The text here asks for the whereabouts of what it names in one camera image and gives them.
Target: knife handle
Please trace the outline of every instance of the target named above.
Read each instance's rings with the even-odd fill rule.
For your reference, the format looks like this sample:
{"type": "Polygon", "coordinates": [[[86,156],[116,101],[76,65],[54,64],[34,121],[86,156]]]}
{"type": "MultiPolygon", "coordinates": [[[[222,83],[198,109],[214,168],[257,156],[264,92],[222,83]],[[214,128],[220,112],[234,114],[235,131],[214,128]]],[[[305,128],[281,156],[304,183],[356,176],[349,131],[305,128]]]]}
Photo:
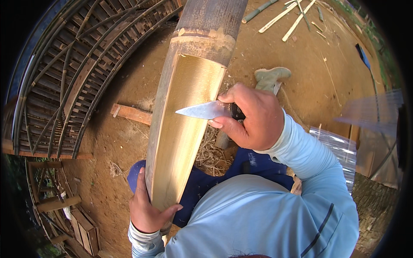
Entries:
{"type": "Polygon", "coordinates": [[[245,119],[245,115],[242,110],[234,102],[230,104],[231,116],[235,120],[245,119]]]}

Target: light blue long-sleeve shirt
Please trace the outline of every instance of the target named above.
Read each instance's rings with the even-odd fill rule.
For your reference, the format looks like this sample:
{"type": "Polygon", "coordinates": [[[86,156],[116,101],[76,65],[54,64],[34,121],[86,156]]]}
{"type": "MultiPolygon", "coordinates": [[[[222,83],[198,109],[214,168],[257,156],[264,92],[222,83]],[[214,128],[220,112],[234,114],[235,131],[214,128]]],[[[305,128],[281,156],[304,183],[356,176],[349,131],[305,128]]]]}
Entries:
{"type": "Polygon", "coordinates": [[[358,239],[356,204],[334,154],[284,112],[284,129],[268,150],[302,180],[301,196],[257,175],[238,175],[210,189],[187,226],[164,248],[160,232],[132,223],[133,257],[349,257],[358,239]]]}

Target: fingernail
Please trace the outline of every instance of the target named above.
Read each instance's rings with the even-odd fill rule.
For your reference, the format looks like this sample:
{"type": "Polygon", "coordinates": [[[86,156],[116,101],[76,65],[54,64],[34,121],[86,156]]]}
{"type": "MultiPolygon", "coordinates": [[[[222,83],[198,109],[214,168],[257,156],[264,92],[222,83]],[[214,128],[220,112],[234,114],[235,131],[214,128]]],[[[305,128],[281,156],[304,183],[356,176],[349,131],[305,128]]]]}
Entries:
{"type": "Polygon", "coordinates": [[[221,123],[218,123],[217,121],[214,121],[214,120],[208,120],[208,124],[218,129],[221,129],[223,126],[221,123]]]}

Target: knife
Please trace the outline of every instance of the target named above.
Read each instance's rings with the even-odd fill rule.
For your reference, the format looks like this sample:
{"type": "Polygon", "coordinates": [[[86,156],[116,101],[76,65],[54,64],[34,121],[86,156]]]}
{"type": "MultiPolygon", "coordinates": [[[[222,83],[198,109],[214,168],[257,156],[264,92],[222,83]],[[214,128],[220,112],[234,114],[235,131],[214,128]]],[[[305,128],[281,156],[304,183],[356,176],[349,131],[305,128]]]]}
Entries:
{"type": "Polygon", "coordinates": [[[175,113],[201,119],[214,119],[218,116],[232,117],[235,120],[245,119],[244,113],[237,104],[224,103],[219,100],[185,107],[175,113]]]}

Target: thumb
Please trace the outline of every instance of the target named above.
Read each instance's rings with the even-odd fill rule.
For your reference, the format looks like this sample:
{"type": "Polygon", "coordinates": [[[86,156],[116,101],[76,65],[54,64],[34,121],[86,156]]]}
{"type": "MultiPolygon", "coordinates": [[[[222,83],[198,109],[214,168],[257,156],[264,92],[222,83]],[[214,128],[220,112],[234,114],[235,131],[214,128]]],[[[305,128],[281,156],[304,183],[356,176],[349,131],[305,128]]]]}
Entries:
{"type": "Polygon", "coordinates": [[[238,146],[246,146],[248,141],[248,133],[245,128],[235,119],[227,116],[219,116],[213,120],[208,120],[208,123],[215,128],[221,129],[226,133],[238,146]]]}
{"type": "Polygon", "coordinates": [[[170,220],[173,214],[175,214],[177,211],[182,210],[183,206],[180,204],[175,204],[172,205],[171,207],[167,208],[166,210],[161,212],[161,218],[163,222],[167,222],[170,220]]]}

